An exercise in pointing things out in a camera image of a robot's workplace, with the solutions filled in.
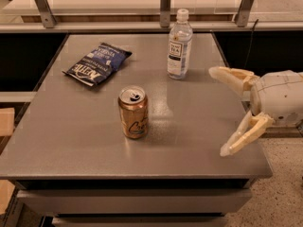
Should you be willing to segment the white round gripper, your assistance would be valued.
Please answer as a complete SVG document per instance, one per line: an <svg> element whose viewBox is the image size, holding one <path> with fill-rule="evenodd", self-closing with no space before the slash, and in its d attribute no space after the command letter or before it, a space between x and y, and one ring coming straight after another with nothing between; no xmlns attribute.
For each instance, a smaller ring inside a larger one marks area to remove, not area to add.
<svg viewBox="0 0 303 227"><path fill-rule="evenodd" d="M227 85L238 96L250 91L251 111L221 147L226 157L259 139L275 122L277 126L296 126L303 120L303 76L291 70L267 73L261 78L254 72L211 67L209 75Z"/></svg>

